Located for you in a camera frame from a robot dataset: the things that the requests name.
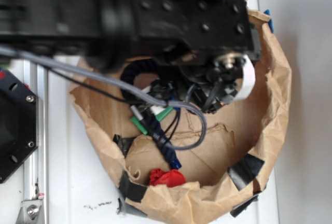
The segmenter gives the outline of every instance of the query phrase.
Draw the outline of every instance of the red object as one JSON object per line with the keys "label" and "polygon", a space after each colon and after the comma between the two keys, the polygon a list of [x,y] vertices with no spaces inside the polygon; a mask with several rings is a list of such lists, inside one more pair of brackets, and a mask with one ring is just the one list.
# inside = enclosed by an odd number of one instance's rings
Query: red object
{"label": "red object", "polygon": [[0,71],[0,79],[4,79],[6,77],[5,72]]}
{"label": "red object", "polygon": [[161,169],[155,169],[150,174],[150,186],[159,184],[166,184],[167,187],[175,187],[185,184],[186,178],[177,170],[171,170],[169,172],[162,171]]}

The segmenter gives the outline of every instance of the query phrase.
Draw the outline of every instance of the black tape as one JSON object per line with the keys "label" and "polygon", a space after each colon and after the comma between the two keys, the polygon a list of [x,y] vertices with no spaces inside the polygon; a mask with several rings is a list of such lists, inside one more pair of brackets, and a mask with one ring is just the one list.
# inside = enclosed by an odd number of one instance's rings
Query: black tape
{"label": "black tape", "polygon": [[233,208],[233,210],[230,212],[230,215],[236,218],[240,213],[242,213],[246,208],[252,204],[253,202],[258,201],[258,194],[253,195],[249,200],[245,201],[244,203],[240,204],[239,206],[236,206]]}
{"label": "black tape", "polygon": [[147,187],[132,183],[129,179],[127,172],[123,172],[119,190],[123,195],[124,199],[128,198],[133,202],[141,202],[145,195]]}
{"label": "black tape", "polygon": [[124,157],[127,156],[130,146],[133,144],[135,137],[122,138],[120,135],[115,134],[113,141],[119,146]]}
{"label": "black tape", "polygon": [[134,206],[129,205],[128,203],[126,203],[125,198],[123,197],[122,194],[120,194],[119,207],[118,207],[118,210],[117,210],[117,214],[120,214],[121,212],[130,214],[130,215],[145,217],[145,218],[147,217],[147,214],[144,214],[139,209],[137,209]]}
{"label": "black tape", "polygon": [[239,191],[244,189],[258,175],[264,161],[247,154],[240,162],[228,168],[227,172]]}

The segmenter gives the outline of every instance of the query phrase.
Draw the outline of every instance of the blue cable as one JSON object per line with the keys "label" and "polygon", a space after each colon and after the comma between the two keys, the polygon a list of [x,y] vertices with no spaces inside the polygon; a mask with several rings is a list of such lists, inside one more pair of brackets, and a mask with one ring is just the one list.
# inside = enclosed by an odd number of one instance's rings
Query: blue cable
{"label": "blue cable", "polygon": [[[121,74],[120,79],[125,81],[131,85],[134,84],[134,80],[137,75],[141,73],[158,73],[158,66],[152,59],[144,59],[144,60],[137,60],[129,64]],[[121,90],[123,98],[128,100],[135,99],[135,96],[129,93],[126,90]],[[148,130],[148,134],[153,138],[156,142],[159,150],[161,151],[162,155],[164,156],[165,160],[172,169],[178,170],[182,167],[181,163],[176,157],[175,150],[170,148],[165,144],[169,142],[168,138],[165,136],[163,129],[159,121],[156,119],[154,115],[148,115],[147,113],[143,113],[144,122],[147,125],[146,129]]]}

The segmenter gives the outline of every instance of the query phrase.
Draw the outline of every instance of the gray cable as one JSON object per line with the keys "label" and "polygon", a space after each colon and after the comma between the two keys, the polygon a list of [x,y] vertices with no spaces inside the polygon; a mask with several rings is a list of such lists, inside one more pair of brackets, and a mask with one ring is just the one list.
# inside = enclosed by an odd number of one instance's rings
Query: gray cable
{"label": "gray cable", "polygon": [[202,122],[202,132],[200,135],[200,138],[198,139],[198,141],[192,145],[188,145],[188,146],[174,146],[172,145],[170,142],[167,142],[165,145],[169,148],[175,149],[175,150],[189,150],[189,149],[193,149],[197,146],[199,146],[206,135],[206,131],[207,131],[207,123],[206,123],[206,118],[204,116],[204,114],[195,106],[186,103],[186,102],[181,102],[181,101],[163,101],[163,100],[158,100],[146,93],[143,93],[140,89],[126,83],[123,82],[121,80],[115,79],[115,78],[111,78],[108,77],[106,75],[103,74],[99,74],[93,71],[89,71],[80,67],[75,67],[75,66],[71,66],[69,64],[65,64],[62,62],[58,62],[56,60],[53,60],[49,57],[40,57],[38,55],[26,52],[26,51],[20,51],[20,50],[15,50],[6,46],[0,46],[0,54],[5,55],[5,56],[9,56],[9,57],[21,57],[24,58],[26,60],[29,60],[33,63],[37,63],[40,64],[42,66],[45,67],[49,67],[52,69],[60,69],[63,71],[67,71],[67,72],[71,72],[77,75],[82,75],[94,80],[98,80],[100,82],[104,82],[116,87],[119,87],[123,90],[127,90],[128,92],[130,92],[131,94],[137,96],[138,98],[142,99],[145,102],[148,102],[152,105],[156,105],[156,106],[162,106],[162,107],[167,107],[167,106],[171,106],[171,107],[177,107],[177,108],[185,108],[193,113],[195,113],[199,119]]}

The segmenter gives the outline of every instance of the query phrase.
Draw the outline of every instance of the blue clip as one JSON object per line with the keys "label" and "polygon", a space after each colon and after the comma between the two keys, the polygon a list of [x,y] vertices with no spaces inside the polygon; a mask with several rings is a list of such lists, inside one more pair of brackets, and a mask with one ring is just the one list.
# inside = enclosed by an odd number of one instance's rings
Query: blue clip
{"label": "blue clip", "polygon": [[[174,98],[172,95],[170,95],[170,100],[174,101],[175,98]],[[180,111],[180,110],[181,110],[179,107],[174,107],[174,109],[175,109],[176,111]]]}
{"label": "blue clip", "polygon": [[[266,15],[271,16],[271,13],[270,13],[270,10],[269,10],[269,9],[267,9],[266,11],[264,11],[264,13],[265,13]],[[272,21],[272,18],[271,18],[271,20],[268,22],[268,24],[269,24],[269,26],[270,26],[271,32],[274,33],[274,27],[273,27],[273,21]]]}

